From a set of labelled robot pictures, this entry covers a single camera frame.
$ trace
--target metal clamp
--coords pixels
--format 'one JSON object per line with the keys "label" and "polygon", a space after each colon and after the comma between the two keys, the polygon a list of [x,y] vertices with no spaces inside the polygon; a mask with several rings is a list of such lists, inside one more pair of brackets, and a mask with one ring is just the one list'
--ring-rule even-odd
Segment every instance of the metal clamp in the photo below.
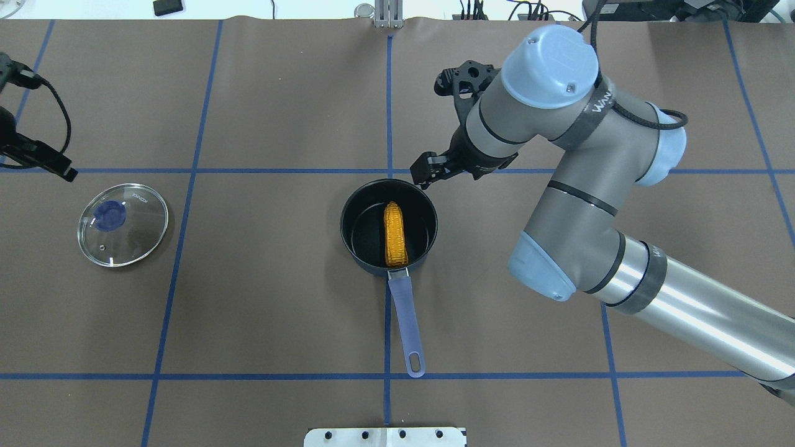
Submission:
{"label": "metal clamp", "polygon": [[376,28],[403,28],[403,0],[375,0]]}

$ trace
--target black band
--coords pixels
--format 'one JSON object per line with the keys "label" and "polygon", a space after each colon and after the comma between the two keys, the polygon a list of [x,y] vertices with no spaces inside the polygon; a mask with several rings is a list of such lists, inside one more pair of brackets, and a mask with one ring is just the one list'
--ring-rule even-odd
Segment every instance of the black band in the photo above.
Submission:
{"label": "black band", "polygon": [[501,137],[501,136],[497,135],[497,134],[496,134],[496,133],[495,133],[495,132],[494,132],[494,131],[493,131],[493,130],[492,130],[490,127],[489,127],[489,125],[488,125],[488,124],[486,124],[486,120],[485,120],[485,119],[483,119],[483,111],[482,111],[482,110],[480,110],[480,103],[478,103],[478,115],[480,116],[480,122],[483,124],[483,127],[484,127],[484,128],[485,128],[485,129],[486,129],[488,132],[489,132],[489,135],[491,135],[492,137],[494,137],[494,139],[497,139],[497,140],[499,140],[500,142],[504,142],[504,143],[506,143],[506,144],[515,144],[515,145],[520,145],[520,144],[525,144],[525,143],[527,143],[528,141],[530,141],[530,140],[525,140],[525,141],[523,141],[523,142],[512,142],[511,140],[506,140],[506,139],[504,139],[503,137]]}
{"label": "black band", "polygon": [[615,103],[615,95],[610,89],[613,84],[610,80],[601,82],[591,93],[588,102],[583,107],[583,111],[577,115],[571,126],[558,138],[551,140],[555,146],[563,150],[577,149],[602,122],[607,112]]}
{"label": "black band", "polygon": [[642,243],[649,251],[649,263],[646,265],[646,271],[643,272],[638,287],[635,287],[630,296],[624,298],[623,301],[607,305],[626,315],[633,315],[645,309],[660,293],[662,283],[665,282],[665,276],[668,273],[668,257],[665,256],[665,253],[654,245]]}
{"label": "black band", "polygon": [[573,186],[566,185],[565,183],[560,183],[559,181],[550,180],[547,184],[547,188],[557,189],[558,191],[565,192],[571,196],[574,196],[578,199],[584,200],[589,204],[599,208],[600,210],[610,214],[611,216],[615,217],[619,213],[619,210],[616,209],[613,205],[608,204],[606,201],[599,199],[598,197],[594,197],[591,194],[588,194],[585,191],[580,191]]}
{"label": "black band", "polygon": [[585,293],[596,293],[599,292],[601,289],[604,289],[604,286],[610,283],[610,280],[613,279],[615,276],[615,272],[619,271],[619,267],[621,266],[621,261],[624,259],[624,251],[626,250],[626,236],[622,232],[619,231],[619,252],[615,256],[615,260],[613,261],[613,265],[610,267],[610,271],[607,272],[607,275],[602,279],[599,284],[596,285],[591,290],[586,290]]}

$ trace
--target gray robotic arm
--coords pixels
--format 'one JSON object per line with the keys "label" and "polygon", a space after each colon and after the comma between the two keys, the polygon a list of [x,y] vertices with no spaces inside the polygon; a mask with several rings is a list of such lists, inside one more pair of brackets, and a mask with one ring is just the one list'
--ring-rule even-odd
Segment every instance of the gray robotic arm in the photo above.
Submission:
{"label": "gray robotic arm", "polygon": [[447,87],[456,97],[461,126],[447,152],[412,165],[414,183],[425,189],[463,171],[477,180],[510,164],[531,138],[547,138],[565,153],[520,233],[510,272],[558,301],[576,290],[593,294],[795,404],[793,319],[613,228],[632,186],[665,178],[686,137],[657,106],[606,77],[595,86],[597,77],[594,49],[562,25],[534,30],[500,70],[468,61],[443,72],[436,92]]}

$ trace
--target light blue joint cap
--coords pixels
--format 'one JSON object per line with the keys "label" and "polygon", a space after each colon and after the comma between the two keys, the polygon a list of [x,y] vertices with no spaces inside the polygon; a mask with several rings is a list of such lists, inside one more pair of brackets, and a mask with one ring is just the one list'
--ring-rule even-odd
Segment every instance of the light blue joint cap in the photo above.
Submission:
{"label": "light blue joint cap", "polygon": [[[663,124],[673,124],[676,119],[666,115],[659,107],[655,106],[657,120]],[[635,183],[641,186],[651,186],[660,183],[668,176],[671,169],[679,164],[684,155],[684,147],[688,144],[688,135],[684,132],[684,127],[672,130],[660,130],[660,138],[657,142],[657,153],[649,166],[646,174]]]}
{"label": "light blue joint cap", "polygon": [[591,91],[599,59],[574,29],[544,25],[505,59],[500,76],[517,101],[541,109],[566,107]]}
{"label": "light blue joint cap", "polygon": [[555,301],[566,301],[577,290],[566,273],[524,231],[519,233],[508,270],[525,286]]}

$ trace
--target white label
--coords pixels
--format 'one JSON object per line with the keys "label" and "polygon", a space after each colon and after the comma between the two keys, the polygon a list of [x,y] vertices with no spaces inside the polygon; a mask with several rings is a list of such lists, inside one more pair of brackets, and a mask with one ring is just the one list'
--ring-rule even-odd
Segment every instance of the white label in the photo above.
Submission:
{"label": "white label", "polygon": [[610,4],[610,5],[605,5],[605,6],[602,8],[602,12],[601,12],[601,14],[612,14],[612,13],[614,13],[614,12],[615,12],[615,10],[617,10],[618,8],[619,8],[619,4],[618,4],[618,3],[612,3],[612,4]]}

